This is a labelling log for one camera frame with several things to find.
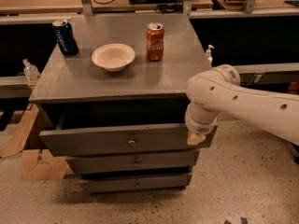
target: soda can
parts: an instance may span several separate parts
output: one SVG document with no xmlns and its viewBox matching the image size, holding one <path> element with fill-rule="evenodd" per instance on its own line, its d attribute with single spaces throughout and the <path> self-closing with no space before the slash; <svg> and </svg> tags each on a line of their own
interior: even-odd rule
<svg viewBox="0 0 299 224">
<path fill-rule="evenodd" d="M 164 55 L 164 26 L 152 22 L 147 28 L 147 59 L 160 61 Z"/>
<path fill-rule="evenodd" d="M 53 24 L 53 30 L 60 51 L 63 55 L 75 55 L 78 53 L 77 42 L 73 35 L 73 29 L 68 20 L 57 20 Z"/>
</svg>

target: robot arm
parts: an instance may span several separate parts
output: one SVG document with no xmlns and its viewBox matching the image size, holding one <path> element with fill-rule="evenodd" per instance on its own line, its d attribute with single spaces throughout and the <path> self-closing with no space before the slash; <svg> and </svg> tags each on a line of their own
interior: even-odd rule
<svg viewBox="0 0 299 224">
<path fill-rule="evenodd" d="M 186 87 L 191 101 L 185 117 L 188 129 L 208 134 L 218 113 L 225 112 L 299 146 L 299 96 L 239 84 L 240 75 L 227 64 L 192 77 Z"/>
</svg>

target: black soda can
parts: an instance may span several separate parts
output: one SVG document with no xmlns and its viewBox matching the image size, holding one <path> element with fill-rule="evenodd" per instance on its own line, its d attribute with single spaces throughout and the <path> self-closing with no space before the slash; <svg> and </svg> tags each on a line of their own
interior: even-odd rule
<svg viewBox="0 0 299 224">
<path fill-rule="evenodd" d="M 57 20 L 52 26 L 62 54 L 67 56 L 77 54 L 77 42 L 73 35 L 72 26 L 68 20 Z"/>
</svg>

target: gray tabletop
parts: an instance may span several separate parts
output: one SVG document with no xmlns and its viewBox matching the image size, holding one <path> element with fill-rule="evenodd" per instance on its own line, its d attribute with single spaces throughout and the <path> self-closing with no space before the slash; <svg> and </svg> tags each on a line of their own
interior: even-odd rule
<svg viewBox="0 0 299 224">
<path fill-rule="evenodd" d="M 146 28 L 150 22 L 164 25 L 164 57 L 146 59 Z M 210 68 L 202 45 L 186 15 L 98 14 L 71 21 L 79 53 L 64 56 L 58 46 L 38 80 L 31 103 L 88 102 L 139 96 L 182 95 L 187 80 Z M 93 52 L 109 43 L 135 50 L 125 69 L 111 73 L 95 66 Z"/>
</svg>

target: can lid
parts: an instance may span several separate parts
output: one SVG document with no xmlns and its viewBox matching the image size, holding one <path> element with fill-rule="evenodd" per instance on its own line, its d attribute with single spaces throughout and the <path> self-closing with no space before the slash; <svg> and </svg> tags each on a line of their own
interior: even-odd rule
<svg viewBox="0 0 299 224">
<path fill-rule="evenodd" d="M 152 22 L 148 25 L 148 28 L 154 31 L 159 31 L 164 28 L 164 26 L 159 22 Z"/>
<path fill-rule="evenodd" d="M 64 20 L 57 20 L 53 22 L 53 26 L 66 26 L 68 24 L 68 20 L 64 19 Z"/>
</svg>

